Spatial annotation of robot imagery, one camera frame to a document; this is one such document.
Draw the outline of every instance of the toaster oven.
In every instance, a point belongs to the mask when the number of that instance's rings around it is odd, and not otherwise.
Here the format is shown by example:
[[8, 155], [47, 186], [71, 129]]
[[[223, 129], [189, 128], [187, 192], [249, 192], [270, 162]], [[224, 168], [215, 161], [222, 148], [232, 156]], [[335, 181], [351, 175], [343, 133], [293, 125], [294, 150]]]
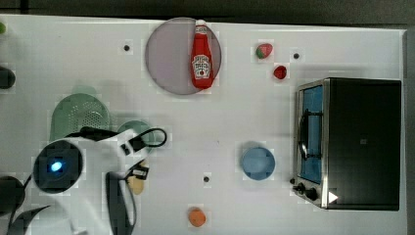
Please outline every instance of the toaster oven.
[[296, 103], [295, 193], [327, 210], [398, 211], [401, 82], [330, 77]]

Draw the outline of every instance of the toaster oven door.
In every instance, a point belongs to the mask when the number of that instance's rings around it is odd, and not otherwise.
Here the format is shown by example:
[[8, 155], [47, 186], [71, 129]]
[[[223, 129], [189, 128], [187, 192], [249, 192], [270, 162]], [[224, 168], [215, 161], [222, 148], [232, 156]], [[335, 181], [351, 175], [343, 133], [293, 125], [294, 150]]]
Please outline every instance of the toaster oven door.
[[303, 179], [320, 184], [323, 86], [310, 87], [300, 93], [298, 174]]

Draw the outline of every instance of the white table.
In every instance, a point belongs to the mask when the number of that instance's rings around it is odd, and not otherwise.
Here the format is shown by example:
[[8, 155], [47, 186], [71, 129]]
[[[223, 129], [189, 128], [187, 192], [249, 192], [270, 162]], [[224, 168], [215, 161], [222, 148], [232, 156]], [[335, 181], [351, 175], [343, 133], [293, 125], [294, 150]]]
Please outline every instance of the white table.
[[[160, 21], [11, 15], [0, 21], [8, 25], [0, 63], [17, 76], [16, 86], [0, 94], [2, 174], [20, 180], [30, 174], [48, 143], [54, 108], [82, 84], [95, 87], [115, 120], [144, 119], [169, 132], [168, 144], [148, 158], [134, 234], [406, 234], [403, 151], [400, 211], [320, 210], [288, 182], [296, 87], [328, 76], [402, 79], [403, 30], [212, 23], [223, 53], [219, 79], [210, 94], [181, 97], [157, 87], [143, 60]], [[275, 53], [259, 63], [254, 46], [261, 40]], [[122, 51], [125, 42], [131, 51]], [[300, 60], [291, 59], [294, 52]], [[277, 65], [288, 67], [288, 78], [272, 77]], [[239, 169], [250, 141], [273, 152], [272, 179], [254, 182]], [[24, 208], [48, 203], [32, 185], [28, 194]], [[207, 214], [201, 228], [188, 223], [193, 205]]]

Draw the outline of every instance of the blue bowl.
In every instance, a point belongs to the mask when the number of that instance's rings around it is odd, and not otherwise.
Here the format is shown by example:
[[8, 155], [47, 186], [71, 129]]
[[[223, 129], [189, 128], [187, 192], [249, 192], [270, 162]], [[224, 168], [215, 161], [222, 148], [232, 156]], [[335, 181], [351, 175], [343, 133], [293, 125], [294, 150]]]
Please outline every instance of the blue bowl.
[[242, 168], [251, 179], [266, 179], [274, 171], [275, 159], [271, 152], [265, 148], [251, 148], [242, 157]]

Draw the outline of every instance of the strawberry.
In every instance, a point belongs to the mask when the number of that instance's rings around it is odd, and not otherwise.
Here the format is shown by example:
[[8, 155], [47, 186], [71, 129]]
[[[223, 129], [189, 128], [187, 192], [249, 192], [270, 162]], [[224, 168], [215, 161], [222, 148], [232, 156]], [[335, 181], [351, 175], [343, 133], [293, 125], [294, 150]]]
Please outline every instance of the strawberry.
[[287, 68], [285, 68], [284, 66], [279, 66], [274, 71], [274, 76], [277, 77], [278, 79], [284, 79], [286, 75], [287, 75]]
[[269, 43], [264, 43], [264, 44], [260, 44], [257, 48], [256, 48], [256, 55], [260, 58], [260, 59], [265, 59], [269, 56], [269, 54], [271, 54], [272, 52], [272, 45]]

